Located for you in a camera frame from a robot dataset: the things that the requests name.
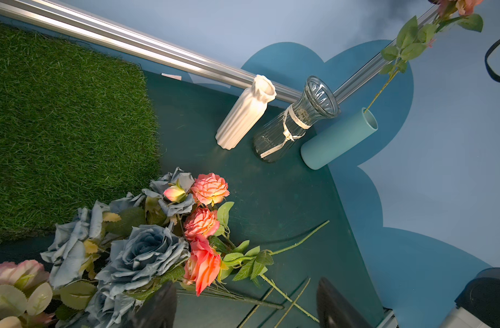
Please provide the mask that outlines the coral pink rose stem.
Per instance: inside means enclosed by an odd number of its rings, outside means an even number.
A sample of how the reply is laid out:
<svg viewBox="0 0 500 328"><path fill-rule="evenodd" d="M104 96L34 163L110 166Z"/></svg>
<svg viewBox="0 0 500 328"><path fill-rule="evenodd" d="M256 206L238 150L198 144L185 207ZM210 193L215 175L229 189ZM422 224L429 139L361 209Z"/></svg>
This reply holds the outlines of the coral pink rose stem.
<svg viewBox="0 0 500 328"><path fill-rule="evenodd" d="M295 244L276 251L250 247L249 240L236 245L230 240L229 220L234 204L226 200L229 194L228 183L215 173L201 174L197 178L180 175L163 192L163 199L170 205L182 205L187 200L192 202L190 213L174 216L191 248L181 278L183 288L192 288L197 296L206 293L236 300L238 295L224 287L228 278L235 282L249 280L256 286L265 282L288 302L290 308L296 308L317 321L315 315L282 291L266 273L274 263L274 256L299 247L322 226L312 229Z"/></svg>

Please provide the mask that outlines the pink rose spray stem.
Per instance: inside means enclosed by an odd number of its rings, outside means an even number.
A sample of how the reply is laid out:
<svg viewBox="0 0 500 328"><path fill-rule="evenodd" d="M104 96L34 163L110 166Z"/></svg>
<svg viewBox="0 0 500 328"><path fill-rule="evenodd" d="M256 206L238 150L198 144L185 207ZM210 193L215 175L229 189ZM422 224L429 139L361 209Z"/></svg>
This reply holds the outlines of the pink rose spray stem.
<svg viewBox="0 0 500 328"><path fill-rule="evenodd" d="M451 24L457 24L464 30L482 32L483 18L476 14L475 8L482 0L456 0L456 1L434 1L439 9L433 21L419 26L417 18L413 17L407 21L398 33L396 44L387 46L381 51L382 58L388 63L379 72L387 75L388 80L374 97L372 102L363 109L368 112L377 98L399 73L407 71L408 62L419 57L429 48L434 37Z"/></svg>

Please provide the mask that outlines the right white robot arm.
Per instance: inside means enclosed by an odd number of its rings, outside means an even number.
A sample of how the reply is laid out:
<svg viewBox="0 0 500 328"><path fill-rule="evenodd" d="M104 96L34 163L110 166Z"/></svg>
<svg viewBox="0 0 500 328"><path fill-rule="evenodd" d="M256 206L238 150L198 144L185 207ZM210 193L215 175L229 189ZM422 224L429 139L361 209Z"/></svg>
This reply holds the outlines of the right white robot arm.
<svg viewBox="0 0 500 328"><path fill-rule="evenodd" d="M485 269L455 300L441 324L444 328L500 327L500 268Z"/></svg>

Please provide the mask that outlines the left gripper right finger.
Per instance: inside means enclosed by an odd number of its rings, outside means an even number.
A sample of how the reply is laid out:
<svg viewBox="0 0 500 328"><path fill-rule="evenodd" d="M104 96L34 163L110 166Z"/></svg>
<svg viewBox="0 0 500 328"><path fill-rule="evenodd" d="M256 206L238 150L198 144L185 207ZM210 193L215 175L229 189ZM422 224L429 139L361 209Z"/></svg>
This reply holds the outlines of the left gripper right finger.
<svg viewBox="0 0 500 328"><path fill-rule="evenodd" d="M316 303L321 328L372 327L326 277L319 280Z"/></svg>

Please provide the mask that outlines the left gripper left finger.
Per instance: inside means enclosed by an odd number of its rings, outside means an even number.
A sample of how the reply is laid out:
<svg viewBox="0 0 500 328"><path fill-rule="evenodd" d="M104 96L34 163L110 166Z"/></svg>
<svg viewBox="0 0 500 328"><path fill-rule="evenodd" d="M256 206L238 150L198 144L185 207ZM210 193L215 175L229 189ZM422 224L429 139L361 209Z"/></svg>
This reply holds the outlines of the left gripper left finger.
<svg viewBox="0 0 500 328"><path fill-rule="evenodd" d="M166 282L128 320L129 327L172 328L176 317L177 293L172 282Z"/></svg>

